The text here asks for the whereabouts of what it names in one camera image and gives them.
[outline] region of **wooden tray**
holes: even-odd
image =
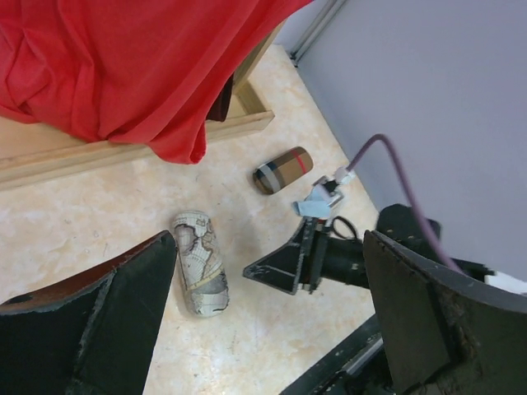
[[[208,142],[264,130],[274,118],[250,82],[238,86],[223,123],[207,121]],[[147,146],[85,143],[42,123],[0,117],[0,191],[153,155]]]

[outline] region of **red fabric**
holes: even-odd
[[[0,115],[197,163],[229,76],[309,0],[2,0]]]

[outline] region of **beige tabletop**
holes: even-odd
[[[0,301],[112,258],[198,209],[215,226],[231,305],[192,318],[174,278],[146,394],[278,393],[369,318],[367,290],[325,280],[313,295],[290,296],[241,275],[292,235],[300,218],[291,203],[347,163],[281,47],[270,48],[251,81],[276,118],[261,133],[210,145],[199,165],[152,157],[0,193]],[[251,170],[294,146],[311,154],[314,169],[280,193],[259,194]],[[345,191],[342,214],[362,234],[377,213],[359,179]]]

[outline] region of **brown striped case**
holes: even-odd
[[[262,193],[272,195],[311,169],[313,169],[313,160],[310,154],[301,146],[296,146],[261,165],[254,171],[253,180],[256,188]]]

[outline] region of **purple cable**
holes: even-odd
[[[392,143],[390,139],[388,139],[386,135],[376,134],[375,136],[371,137],[370,140],[368,140],[366,144],[362,146],[361,150],[355,155],[355,157],[346,167],[346,170],[348,172],[352,171],[353,168],[357,165],[358,161],[364,156],[366,151],[368,151],[371,145],[377,141],[383,142],[385,144],[386,149],[389,152],[389,156],[394,162],[394,167],[395,167],[395,170],[397,171],[397,175],[399,176],[399,181],[401,182],[403,191],[406,194],[406,198],[410,202],[410,205],[412,206],[413,216],[415,216],[415,219],[417,223],[419,224],[419,227],[421,228],[421,232],[424,234],[425,239],[427,239],[427,242],[432,247],[437,257],[447,267],[449,267],[455,272],[464,274],[463,271],[459,269],[458,265],[456,265],[454,261],[443,251],[443,248],[441,247],[439,239],[436,237],[436,234],[434,233],[434,230],[431,228],[430,223],[423,215],[421,207],[419,206],[419,203],[417,202],[417,199],[415,198],[415,195],[413,194],[412,187],[410,187],[410,183],[408,181],[408,176],[406,175],[406,173],[404,173],[403,164],[401,160],[399,159],[399,156],[397,155],[397,151],[394,148],[394,144]]]

